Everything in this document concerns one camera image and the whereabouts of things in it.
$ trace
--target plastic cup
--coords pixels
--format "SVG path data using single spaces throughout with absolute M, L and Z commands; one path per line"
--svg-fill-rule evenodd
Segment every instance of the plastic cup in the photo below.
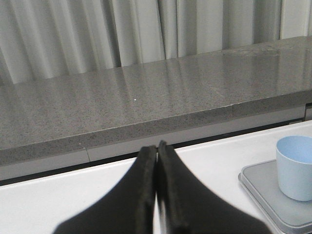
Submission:
M 278 186 L 288 197 L 312 200 L 312 137 L 287 136 L 276 145 Z

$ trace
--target gray granite countertop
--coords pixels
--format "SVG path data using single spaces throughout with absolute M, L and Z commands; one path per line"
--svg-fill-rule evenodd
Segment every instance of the gray granite countertop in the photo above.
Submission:
M 0 86 L 0 165 L 312 102 L 312 38 Z

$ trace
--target white table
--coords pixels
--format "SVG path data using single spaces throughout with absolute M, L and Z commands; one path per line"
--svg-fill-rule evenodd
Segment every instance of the white table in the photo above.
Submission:
M 268 222 L 240 186 L 237 176 L 244 166 L 274 159 L 276 142 L 289 135 L 312 136 L 312 121 L 176 151 L 189 169 L 217 195 Z M 51 234 L 59 223 L 106 194 L 133 161 L 132 158 L 0 187 L 0 234 Z M 157 215 L 154 230 L 160 233 Z

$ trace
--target white curtain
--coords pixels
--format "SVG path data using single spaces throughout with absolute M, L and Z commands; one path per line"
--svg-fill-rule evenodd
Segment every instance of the white curtain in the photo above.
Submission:
M 0 0 L 0 85 L 311 32 L 311 0 Z

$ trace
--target gray panel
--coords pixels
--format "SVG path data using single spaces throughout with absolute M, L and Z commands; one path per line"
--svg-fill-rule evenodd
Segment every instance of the gray panel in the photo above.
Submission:
M 24 161 L 21 163 L 0 166 L 0 180 L 31 175 L 87 162 L 89 162 L 89 158 L 86 150 Z
M 304 116 L 304 120 L 311 120 L 312 119 L 312 103 L 306 105 L 306 112 Z
M 88 155 L 91 161 L 96 161 L 104 158 L 138 152 L 142 146 L 158 145 L 161 140 L 165 140 L 168 144 L 176 144 L 179 142 L 235 132 L 242 129 L 283 122 L 289 119 L 302 118 L 304 111 L 305 106 L 302 105 L 292 109 L 239 118 L 219 124 L 145 137 L 102 147 L 88 148 Z
M 280 191 L 276 160 L 243 168 L 241 181 L 281 231 L 312 232 L 312 201 L 296 201 Z

